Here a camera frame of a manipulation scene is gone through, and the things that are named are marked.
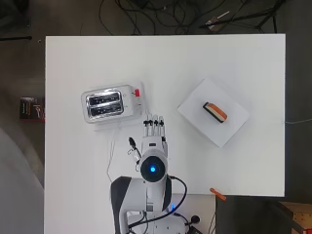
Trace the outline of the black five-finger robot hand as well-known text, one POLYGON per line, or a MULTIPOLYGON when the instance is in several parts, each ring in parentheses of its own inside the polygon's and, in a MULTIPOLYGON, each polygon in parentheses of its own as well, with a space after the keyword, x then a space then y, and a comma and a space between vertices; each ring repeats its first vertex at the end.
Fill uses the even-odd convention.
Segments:
POLYGON ((168 144, 165 134, 165 121, 163 116, 148 114, 143 121, 143 138, 141 149, 143 152, 150 147, 161 151, 168 151, 168 144))

